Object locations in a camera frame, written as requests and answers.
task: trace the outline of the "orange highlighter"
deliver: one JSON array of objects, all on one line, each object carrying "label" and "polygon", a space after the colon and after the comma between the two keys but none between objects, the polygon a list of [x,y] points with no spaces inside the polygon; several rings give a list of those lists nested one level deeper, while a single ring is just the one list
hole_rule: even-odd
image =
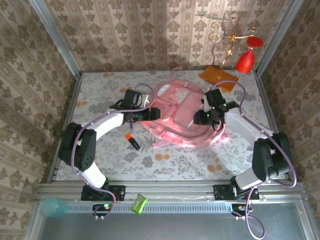
[{"label": "orange highlighter", "polygon": [[140,146],[139,144],[136,142],[136,140],[134,140],[134,138],[131,136],[130,133],[127,133],[125,135],[126,139],[128,139],[129,143],[131,143],[131,145],[135,148],[135,150],[139,150]]}]

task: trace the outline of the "pink bag strap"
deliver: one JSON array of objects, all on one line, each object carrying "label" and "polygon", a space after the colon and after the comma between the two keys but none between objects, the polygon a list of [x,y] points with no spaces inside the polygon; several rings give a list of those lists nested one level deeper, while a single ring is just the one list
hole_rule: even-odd
[{"label": "pink bag strap", "polygon": [[183,66],[177,66],[177,67],[175,67],[174,69],[172,69],[170,81],[175,80],[175,71],[181,71],[182,69],[184,69]]},{"label": "pink bag strap", "polygon": [[159,147],[162,147],[162,146],[165,146],[165,145],[168,145],[170,144],[171,142],[168,142],[166,140],[161,140],[161,141],[158,141],[158,142],[155,142],[152,144],[153,148],[156,149],[156,148],[159,148]]}]

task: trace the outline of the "white table surface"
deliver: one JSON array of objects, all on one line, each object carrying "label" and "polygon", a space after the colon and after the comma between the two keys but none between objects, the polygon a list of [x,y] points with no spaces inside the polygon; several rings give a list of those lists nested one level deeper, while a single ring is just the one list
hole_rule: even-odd
[{"label": "white table surface", "polygon": [[[211,85],[199,78],[202,72],[178,71],[175,76],[198,84],[206,92]],[[247,91],[244,112],[256,123],[269,128],[253,73],[227,72],[240,78],[239,82]],[[156,88],[169,81],[170,74],[170,71],[84,73],[72,121],[79,124],[91,121],[122,99],[127,88],[134,88],[139,83]],[[146,92],[147,88],[141,88],[141,91]],[[243,92],[236,86],[231,93],[223,92],[222,95],[227,101],[239,103]],[[126,123],[97,141],[95,162],[110,180],[227,180],[251,166],[251,146],[228,126],[224,136],[230,138],[202,148],[183,148],[173,144],[153,148],[152,143],[158,140],[135,123],[132,136],[141,147],[137,151],[125,137],[129,132],[130,126]],[[56,180],[78,180],[78,177],[61,161]]]}]

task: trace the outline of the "gray metal surface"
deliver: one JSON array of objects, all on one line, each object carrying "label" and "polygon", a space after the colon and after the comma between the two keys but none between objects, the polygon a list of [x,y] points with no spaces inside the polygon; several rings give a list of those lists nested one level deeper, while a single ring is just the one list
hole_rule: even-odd
[{"label": "gray metal surface", "polygon": [[29,0],[29,1],[33,6],[34,10],[36,11],[36,13],[38,14],[41,22],[45,26],[45,29],[49,33],[56,47],[58,48],[63,59],[65,60],[65,63],[68,65],[74,77],[78,80],[80,78],[79,76],[80,69],[71,53],[71,49],[69,48],[68,44],[64,40],[54,19],[52,18],[49,10],[44,4],[44,1],[43,0]]},{"label": "gray metal surface", "polygon": [[300,216],[300,221],[304,229],[304,233],[307,239],[320,239],[319,227],[316,219],[314,218],[314,212],[311,209],[308,199],[303,199],[301,202],[296,202],[296,208]]},{"label": "gray metal surface", "polygon": [[[256,204],[253,216],[266,229],[265,240],[305,240],[294,203]],[[251,222],[255,234],[261,227]],[[249,240],[244,220],[225,214],[92,214],[46,218],[40,240]]]},{"label": "gray metal surface", "polygon": [[266,69],[270,59],[274,55],[282,38],[284,37],[286,31],[288,30],[291,22],[293,21],[303,2],[304,0],[290,0],[290,2],[288,3],[288,6],[286,7],[278,25],[276,26],[273,32],[273,35],[268,45],[266,46],[256,66],[256,73],[258,76],[261,76],[261,74]]}]

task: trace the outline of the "translucent cup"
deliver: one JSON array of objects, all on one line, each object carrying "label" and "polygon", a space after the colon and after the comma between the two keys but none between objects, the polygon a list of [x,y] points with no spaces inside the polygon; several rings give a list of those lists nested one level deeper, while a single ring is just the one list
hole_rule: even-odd
[{"label": "translucent cup", "polygon": [[55,218],[64,215],[68,210],[68,205],[57,197],[49,197],[43,201],[40,213],[47,218]]}]

